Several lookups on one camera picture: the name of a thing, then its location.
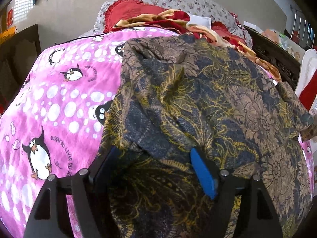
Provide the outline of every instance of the penguin print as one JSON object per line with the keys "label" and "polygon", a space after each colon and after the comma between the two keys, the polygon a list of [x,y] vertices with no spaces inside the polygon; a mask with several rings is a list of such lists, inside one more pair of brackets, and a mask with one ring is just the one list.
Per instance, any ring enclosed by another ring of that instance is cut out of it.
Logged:
{"label": "penguin print", "polygon": [[120,55],[121,57],[123,57],[123,51],[124,51],[124,44],[122,45],[118,45],[116,48],[115,48],[115,51],[118,55]]}
{"label": "penguin print", "polygon": [[28,87],[25,90],[23,90],[21,96],[16,101],[15,107],[18,107],[26,102],[27,94],[30,92],[30,90],[31,87]]}
{"label": "penguin print", "polygon": [[29,75],[29,78],[23,83],[22,87],[21,88],[24,88],[26,86],[26,84],[28,84],[30,82],[30,75]]}
{"label": "penguin print", "polygon": [[100,42],[100,41],[103,41],[104,38],[105,38],[104,36],[98,36],[98,37],[94,37],[93,40],[96,42]]}
{"label": "penguin print", "polygon": [[52,65],[53,63],[59,63],[61,56],[63,55],[65,49],[57,49],[49,56],[49,62]]}
{"label": "penguin print", "polygon": [[79,65],[77,64],[77,68],[70,68],[67,72],[60,72],[61,74],[64,74],[64,81],[76,81],[79,80],[82,77],[82,71],[79,68]]}
{"label": "penguin print", "polygon": [[106,116],[108,115],[108,111],[111,107],[112,101],[113,100],[110,100],[104,105],[100,105],[96,108],[95,116],[102,125],[105,124],[105,119],[106,119]]}
{"label": "penguin print", "polygon": [[23,145],[23,150],[28,154],[29,163],[32,169],[32,178],[35,180],[46,178],[52,173],[52,164],[49,149],[44,143],[44,130],[40,137],[33,138],[29,145]]}
{"label": "penguin print", "polygon": [[96,116],[97,107],[98,107],[97,105],[94,105],[88,109],[88,117],[90,120],[97,120],[97,116]]}

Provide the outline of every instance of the blue clip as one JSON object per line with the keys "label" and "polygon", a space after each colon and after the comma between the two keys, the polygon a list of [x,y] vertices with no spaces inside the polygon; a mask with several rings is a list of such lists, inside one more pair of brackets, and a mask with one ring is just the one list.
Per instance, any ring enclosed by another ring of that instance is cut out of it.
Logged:
{"label": "blue clip", "polygon": [[191,164],[193,165],[205,194],[208,195],[212,200],[215,199],[218,194],[217,177],[212,175],[206,163],[204,162],[204,159],[199,155],[195,148],[191,149]]}

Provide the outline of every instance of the bed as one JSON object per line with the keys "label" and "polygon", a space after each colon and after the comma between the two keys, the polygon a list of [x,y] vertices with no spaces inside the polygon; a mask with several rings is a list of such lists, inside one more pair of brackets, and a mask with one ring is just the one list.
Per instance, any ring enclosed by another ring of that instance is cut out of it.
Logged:
{"label": "bed", "polygon": [[[152,27],[104,34],[104,13],[115,1],[103,4],[94,28],[80,39],[41,53],[0,119],[0,220],[14,238],[23,237],[34,200],[49,174],[73,175],[95,158],[107,111],[120,86],[125,41],[178,35]],[[211,0],[143,1],[220,21],[252,47],[237,18]],[[307,144],[301,146],[308,150]],[[75,237],[80,237],[71,200],[69,213]]]}

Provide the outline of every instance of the pink blanket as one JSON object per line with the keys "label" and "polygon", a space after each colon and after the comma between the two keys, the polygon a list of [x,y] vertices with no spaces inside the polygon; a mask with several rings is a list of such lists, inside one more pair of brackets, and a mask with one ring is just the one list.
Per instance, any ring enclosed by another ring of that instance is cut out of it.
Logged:
{"label": "pink blanket", "polygon": [[[137,27],[43,51],[0,119],[0,219],[23,237],[33,203],[50,173],[87,168],[98,151],[107,110],[120,85],[124,43],[177,36]],[[75,237],[80,237],[69,208]]]}

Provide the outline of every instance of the patterned fabric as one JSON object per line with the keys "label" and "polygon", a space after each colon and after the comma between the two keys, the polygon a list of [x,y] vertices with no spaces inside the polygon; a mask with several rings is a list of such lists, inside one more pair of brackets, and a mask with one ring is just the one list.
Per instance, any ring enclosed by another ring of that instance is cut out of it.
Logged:
{"label": "patterned fabric", "polygon": [[146,3],[167,9],[179,9],[193,15],[210,17],[212,22],[220,21],[230,33],[245,39],[248,47],[252,48],[252,38],[248,31],[243,31],[236,24],[231,13],[212,0],[142,0]]}
{"label": "patterned fabric", "polygon": [[[127,41],[101,142],[122,151],[109,190],[121,237],[195,238],[210,224],[213,201],[190,162],[195,146],[235,176],[260,175],[291,237],[310,209],[296,137],[311,121],[287,83],[275,88],[232,48],[188,35]],[[237,197],[226,237],[239,205]]]}
{"label": "patterned fabric", "polygon": [[117,0],[109,0],[105,1],[98,13],[97,20],[94,26],[94,30],[101,30],[105,29],[105,12],[108,10],[109,6],[112,5]]}

